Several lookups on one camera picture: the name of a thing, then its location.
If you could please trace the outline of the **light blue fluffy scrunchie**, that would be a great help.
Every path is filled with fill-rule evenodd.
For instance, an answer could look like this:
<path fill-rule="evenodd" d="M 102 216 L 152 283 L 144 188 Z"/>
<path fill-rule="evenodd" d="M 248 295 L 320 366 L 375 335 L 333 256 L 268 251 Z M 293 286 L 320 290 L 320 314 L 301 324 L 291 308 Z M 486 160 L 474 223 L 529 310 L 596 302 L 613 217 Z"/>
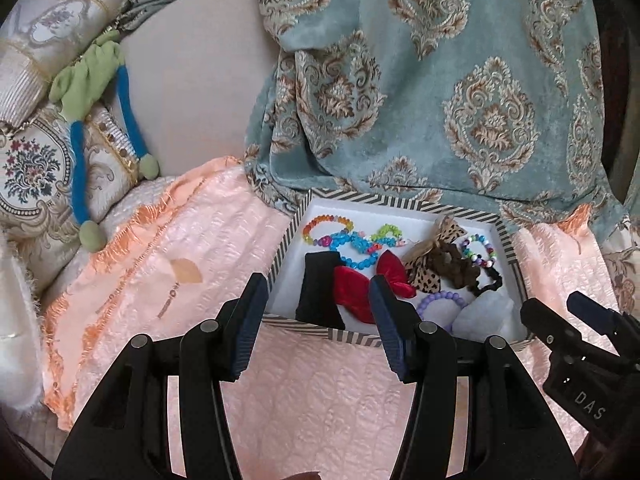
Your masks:
<path fill-rule="evenodd" d="M 452 323 L 451 333 L 461 339 L 483 342 L 501 336 L 507 342 L 522 341 L 527 330 L 520 320 L 520 308 L 500 292 L 484 292 L 465 307 Z"/>

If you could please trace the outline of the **red bow hair clip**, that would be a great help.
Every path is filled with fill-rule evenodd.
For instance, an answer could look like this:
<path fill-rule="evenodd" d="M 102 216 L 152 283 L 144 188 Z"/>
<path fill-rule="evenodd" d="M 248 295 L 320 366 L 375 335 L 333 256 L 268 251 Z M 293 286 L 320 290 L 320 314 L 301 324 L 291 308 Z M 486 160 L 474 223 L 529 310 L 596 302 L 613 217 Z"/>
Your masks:
<path fill-rule="evenodd" d="M 397 297 L 411 299 L 416 296 L 416 288 L 409 283 L 404 265 L 390 250 L 386 250 L 378 258 L 375 274 L 386 279 Z M 333 295 L 336 304 L 344 307 L 357 321 L 374 324 L 369 302 L 370 278 L 349 266 L 335 268 L 333 277 Z"/>

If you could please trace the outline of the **leopard print brown scrunchie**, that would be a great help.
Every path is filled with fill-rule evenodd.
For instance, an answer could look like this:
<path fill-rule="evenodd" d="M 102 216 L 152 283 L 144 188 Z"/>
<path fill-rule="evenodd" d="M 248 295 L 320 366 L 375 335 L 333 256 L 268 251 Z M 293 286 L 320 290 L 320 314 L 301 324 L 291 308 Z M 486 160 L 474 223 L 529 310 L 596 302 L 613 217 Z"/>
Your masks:
<path fill-rule="evenodd" d="M 464 258 L 454 244 L 465 234 L 465 229 L 454 218 L 446 216 L 437 220 L 427 238 L 401 258 L 409 284 L 426 294 L 440 292 L 442 280 L 454 290 L 477 285 L 480 269 Z"/>

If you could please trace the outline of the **black scrunchie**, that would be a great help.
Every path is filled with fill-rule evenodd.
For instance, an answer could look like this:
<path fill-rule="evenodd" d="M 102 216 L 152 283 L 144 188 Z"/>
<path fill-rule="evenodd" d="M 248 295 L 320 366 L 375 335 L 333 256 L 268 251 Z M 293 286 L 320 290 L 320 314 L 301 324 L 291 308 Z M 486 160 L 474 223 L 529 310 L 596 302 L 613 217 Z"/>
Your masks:
<path fill-rule="evenodd" d="M 498 292 L 498 290 L 503 285 L 502 275 L 494 266 L 488 266 L 488 268 L 485 268 L 485 271 L 488 278 L 490 278 L 489 284 L 480 286 L 479 284 L 475 283 L 468 287 L 468 291 L 472 292 L 475 297 L 483 295 L 484 292 Z"/>

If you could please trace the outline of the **striped black white tray box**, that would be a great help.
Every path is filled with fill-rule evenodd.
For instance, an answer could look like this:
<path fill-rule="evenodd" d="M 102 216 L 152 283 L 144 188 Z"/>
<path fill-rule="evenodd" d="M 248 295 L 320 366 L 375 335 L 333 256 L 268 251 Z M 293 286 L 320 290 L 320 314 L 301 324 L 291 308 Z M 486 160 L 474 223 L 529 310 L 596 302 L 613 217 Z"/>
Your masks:
<path fill-rule="evenodd" d="M 420 312 L 445 320 L 480 292 L 495 292 L 515 309 L 528 297 L 496 214 L 315 188 L 303 197 L 273 258 L 264 321 L 377 347 L 366 292 L 375 275 Z"/>

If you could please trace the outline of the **black velvet hair piece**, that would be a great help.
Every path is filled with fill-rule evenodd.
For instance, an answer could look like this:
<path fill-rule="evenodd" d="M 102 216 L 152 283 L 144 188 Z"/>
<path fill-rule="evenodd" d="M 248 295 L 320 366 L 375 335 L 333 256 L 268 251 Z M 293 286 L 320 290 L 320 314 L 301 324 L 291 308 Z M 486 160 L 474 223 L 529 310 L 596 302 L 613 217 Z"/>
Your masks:
<path fill-rule="evenodd" d="M 338 252 L 306 253 L 296 321 L 344 330 L 345 324 L 333 295 L 334 269 L 342 265 Z"/>

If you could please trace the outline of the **white satin round cushion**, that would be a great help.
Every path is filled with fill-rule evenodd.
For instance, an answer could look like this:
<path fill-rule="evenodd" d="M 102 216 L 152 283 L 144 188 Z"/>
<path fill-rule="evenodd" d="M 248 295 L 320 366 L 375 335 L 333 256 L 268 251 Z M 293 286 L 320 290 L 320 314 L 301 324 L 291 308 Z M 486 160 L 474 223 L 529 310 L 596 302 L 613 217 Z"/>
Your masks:
<path fill-rule="evenodd" d="M 28 411 L 42 396 L 36 303 L 24 263 L 1 234 L 1 405 Z"/>

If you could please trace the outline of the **floral embroidered cushion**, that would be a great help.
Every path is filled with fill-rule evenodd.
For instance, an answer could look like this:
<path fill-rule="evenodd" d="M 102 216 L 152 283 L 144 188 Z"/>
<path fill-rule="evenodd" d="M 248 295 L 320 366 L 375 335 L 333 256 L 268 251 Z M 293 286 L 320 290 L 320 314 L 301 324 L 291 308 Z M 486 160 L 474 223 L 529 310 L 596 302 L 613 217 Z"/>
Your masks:
<path fill-rule="evenodd" d="M 86 201 L 94 221 L 138 183 L 138 159 L 127 133 L 102 104 L 84 123 Z M 23 130 L 1 136 L 1 224 L 35 289 L 47 288 L 80 247 L 70 206 L 75 157 L 70 125 L 53 105 Z"/>

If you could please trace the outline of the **teal damask patterned curtain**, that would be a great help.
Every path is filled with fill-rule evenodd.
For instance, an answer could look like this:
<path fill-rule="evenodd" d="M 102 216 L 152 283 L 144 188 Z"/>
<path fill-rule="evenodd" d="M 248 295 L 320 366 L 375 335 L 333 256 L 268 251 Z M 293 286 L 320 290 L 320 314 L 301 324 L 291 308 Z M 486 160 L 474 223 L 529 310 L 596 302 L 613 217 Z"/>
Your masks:
<path fill-rule="evenodd" d="M 127 32 L 176 0 L 129 0 Z M 257 0 L 277 61 L 246 130 L 248 182 L 293 212 L 352 188 L 500 214 L 626 217 L 601 162 L 592 0 Z"/>

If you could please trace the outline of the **beige embroidered bolster pillow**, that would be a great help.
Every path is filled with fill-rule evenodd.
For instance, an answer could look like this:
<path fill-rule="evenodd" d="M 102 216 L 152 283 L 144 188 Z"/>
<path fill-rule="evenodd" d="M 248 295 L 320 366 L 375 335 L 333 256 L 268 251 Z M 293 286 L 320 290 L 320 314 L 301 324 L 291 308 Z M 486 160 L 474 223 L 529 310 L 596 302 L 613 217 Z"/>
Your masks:
<path fill-rule="evenodd" d="M 56 0 L 1 41 L 1 121 L 21 125 L 55 76 L 117 18 L 128 0 Z"/>

